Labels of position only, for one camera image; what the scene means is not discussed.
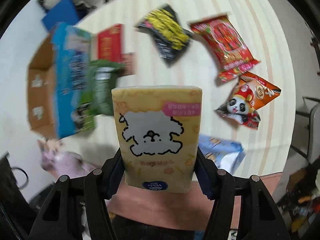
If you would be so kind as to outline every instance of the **green snack bag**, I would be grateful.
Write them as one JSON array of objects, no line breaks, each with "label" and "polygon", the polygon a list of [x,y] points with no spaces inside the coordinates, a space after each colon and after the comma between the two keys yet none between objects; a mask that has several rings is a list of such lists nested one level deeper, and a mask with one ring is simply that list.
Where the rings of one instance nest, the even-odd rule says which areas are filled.
[{"label": "green snack bag", "polygon": [[113,116],[111,90],[116,87],[118,71],[124,64],[98,59],[90,62],[93,107],[96,114]]}]

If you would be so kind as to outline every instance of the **vinda logo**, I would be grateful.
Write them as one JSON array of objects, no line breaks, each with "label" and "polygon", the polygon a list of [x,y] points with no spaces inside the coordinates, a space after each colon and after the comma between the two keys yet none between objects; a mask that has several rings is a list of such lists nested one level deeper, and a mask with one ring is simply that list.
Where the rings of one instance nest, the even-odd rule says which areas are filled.
[{"label": "vinda logo", "polygon": [[145,181],[142,183],[142,186],[150,190],[166,190],[168,188],[168,184],[164,181]]}]

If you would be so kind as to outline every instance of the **floor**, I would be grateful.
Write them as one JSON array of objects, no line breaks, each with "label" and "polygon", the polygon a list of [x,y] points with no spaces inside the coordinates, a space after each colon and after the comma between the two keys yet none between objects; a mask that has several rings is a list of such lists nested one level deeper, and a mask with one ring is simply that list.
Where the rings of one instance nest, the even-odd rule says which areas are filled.
[{"label": "floor", "polygon": [[[296,83],[296,109],[308,111],[312,105],[305,105],[302,96],[320,98],[320,77],[316,75],[319,65],[314,48],[309,44],[311,33],[303,18],[287,0],[269,2],[280,20],[289,45]],[[0,153],[9,151],[10,164],[23,167],[30,175],[30,184],[22,191],[27,200],[52,181],[52,177],[39,166],[38,136],[29,131],[26,119],[26,68],[33,52],[46,36],[40,23],[43,16],[44,12],[36,0],[31,0],[0,40],[0,90],[8,91],[1,96]],[[295,146],[305,151],[308,142],[306,127],[307,120],[297,117],[292,136]],[[289,151],[282,178],[274,192],[275,200],[284,193],[289,175],[306,164],[300,155]],[[17,177],[18,181],[23,180],[18,174]]]}]

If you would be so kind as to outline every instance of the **silver screw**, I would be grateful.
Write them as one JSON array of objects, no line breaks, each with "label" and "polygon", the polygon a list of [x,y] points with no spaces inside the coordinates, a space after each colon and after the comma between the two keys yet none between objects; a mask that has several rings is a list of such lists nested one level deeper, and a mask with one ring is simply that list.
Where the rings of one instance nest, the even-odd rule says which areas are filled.
[{"label": "silver screw", "polygon": [[251,179],[255,182],[260,180],[260,178],[257,175],[252,175]]},{"label": "silver screw", "polygon": [[93,174],[94,174],[94,175],[99,175],[99,174],[101,174],[101,172],[102,172],[101,169],[95,169],[95,170],[93,171]]},{"label": "silver screw", "polygon": [[221,176],[224,176],[224,175],[227,174],[227,172],[226,172],[225,170],[223,170],[223,169],[219,169],[219,170],[217,171],[217,173],[218,173],[219,175],[221,175]]},{"label": "silver screw", "polygon": [[59,180],[60,180],[61,182],[65,182],[67,179],[68,179],[68,176],[67,176],[67,175],[62,175]]}]

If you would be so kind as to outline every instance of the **red hat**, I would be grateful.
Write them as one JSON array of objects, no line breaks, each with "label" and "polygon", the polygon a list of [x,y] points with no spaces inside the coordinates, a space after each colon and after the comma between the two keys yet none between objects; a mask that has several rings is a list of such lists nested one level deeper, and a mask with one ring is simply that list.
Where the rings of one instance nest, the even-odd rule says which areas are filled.
[{"label": "red hat", "polygon": [[253,105],[254,105],[253,91],[248,85],[246,85],[246,84],[242,85],[239,89],[237,89],[235,91],[235,94],[233,96],[241,98],[244,101],[247,101],[248,104],[250,105],[250,111],[249,112],[253,112],[254,111],[254,108],[253,108]]}]

